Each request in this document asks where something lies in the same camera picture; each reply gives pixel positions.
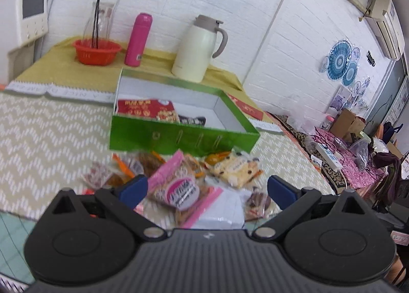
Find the pink tablecloth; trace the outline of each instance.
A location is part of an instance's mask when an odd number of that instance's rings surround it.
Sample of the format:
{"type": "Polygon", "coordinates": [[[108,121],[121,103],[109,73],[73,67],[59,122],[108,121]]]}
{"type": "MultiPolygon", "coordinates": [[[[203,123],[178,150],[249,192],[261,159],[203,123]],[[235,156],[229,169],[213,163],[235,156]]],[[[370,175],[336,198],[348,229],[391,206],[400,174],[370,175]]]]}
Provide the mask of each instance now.
{"type": "MultiPolygon", "coordinates": [[[[317,129],[317,132],[318,134],[314,136],[314,140],[318,143],[326,142],[328,148],[334,153],[334,135],[322,129],[317,129]]],[[[338,152],[344,156],[344,159],[341,158],[339,162],[343,165],[342,172],[353,189],[371,186],[382,178],[383,171],[375,168],[372,161],[369,160],[366,170],[359,172],[354,162],[355,156],[350,151],[339,150],[338,152]]]]}

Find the cardboard box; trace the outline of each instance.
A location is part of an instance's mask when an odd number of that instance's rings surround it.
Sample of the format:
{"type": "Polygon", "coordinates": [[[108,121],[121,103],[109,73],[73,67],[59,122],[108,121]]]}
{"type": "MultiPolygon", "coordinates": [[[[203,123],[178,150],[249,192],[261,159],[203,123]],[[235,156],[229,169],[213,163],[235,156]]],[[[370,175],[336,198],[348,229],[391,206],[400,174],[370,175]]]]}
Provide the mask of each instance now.
{"type": "Polygon", "coordinates": [[[351,132],[359,134],[365,128],[365,123],[352,113],[350,110],[344,109],[330,128],[330,132],[338,138],[343,138],[347,142],[352,142],[351,132]]]}
{"type": "Polygon", "coordinates": [[[398,159],[401,159],[403,157],[403,154],[400,153],[400,151],[396,148],[396,146],[394,146],[391,142],[389,142],[388,144],[386,144],[387,148],[389,149],[389,151],[394,154],[395,156],[398,157],[398,159]]]}
{"type": "Polygon", "coordinates": [[[112,116],[110,149],[154,150],[173,154],[177,149],[193,156],[229,151],[234,146],[250,152],[260,137],[228,95],[220,89],[142,71],[123,69],[112,116]],[[169,123],[116,113],[119,99],[172,101],[178,114],[206,117],[205,126],[169,123]]]}

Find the power strip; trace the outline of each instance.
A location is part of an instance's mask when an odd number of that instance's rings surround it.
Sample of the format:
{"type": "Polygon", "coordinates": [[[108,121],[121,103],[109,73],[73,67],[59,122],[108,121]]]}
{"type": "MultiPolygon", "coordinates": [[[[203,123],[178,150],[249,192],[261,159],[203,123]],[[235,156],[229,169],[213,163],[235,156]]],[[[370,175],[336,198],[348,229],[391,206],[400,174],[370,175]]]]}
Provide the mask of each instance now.
{"type": "Polygon", "coordinates": [[[338,161],[338,159],[328,149],[328,146],[326,146],[325,144],[321,144],[321,143],[315,143],[315,148],[322,155],[322,157],[324,158],[326,163],[328,165],[330,165],[330,167],[333,170],[337,171],[337,170],[341,170],[343,168],[343,166],[338,161]]]}

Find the thermos handle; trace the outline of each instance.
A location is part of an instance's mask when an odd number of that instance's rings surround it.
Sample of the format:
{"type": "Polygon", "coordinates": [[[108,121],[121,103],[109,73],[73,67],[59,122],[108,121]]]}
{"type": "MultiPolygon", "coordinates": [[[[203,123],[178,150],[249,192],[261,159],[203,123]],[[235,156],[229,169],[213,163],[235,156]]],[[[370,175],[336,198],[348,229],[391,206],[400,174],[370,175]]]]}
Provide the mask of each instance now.
{"type": "Polygon", "coordinates": [[[220,43],[218,50],[216,50],[216,52],[211,56],[213,58],[218,57],[223,52],[224,48],[228,44],[228,38],[229,38],[227,32],[224,29],[218,28],[218,27],[214,29],[222,34],[223,39],[222,39],[222,42],[220,43]]]}

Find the red basket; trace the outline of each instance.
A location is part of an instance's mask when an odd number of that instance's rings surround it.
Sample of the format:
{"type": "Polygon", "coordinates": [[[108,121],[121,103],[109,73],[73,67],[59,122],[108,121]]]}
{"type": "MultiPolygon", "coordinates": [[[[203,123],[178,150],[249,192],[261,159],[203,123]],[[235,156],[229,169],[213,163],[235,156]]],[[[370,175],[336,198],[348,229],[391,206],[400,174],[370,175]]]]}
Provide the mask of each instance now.
{"type": "Polygon", "coordinates": [[[122,47],[115,42],[98,40],[98,49],[91,48],[91,39],[74,42],[78,60],[83,64],[107,66],[111,64],[122,47]]]}

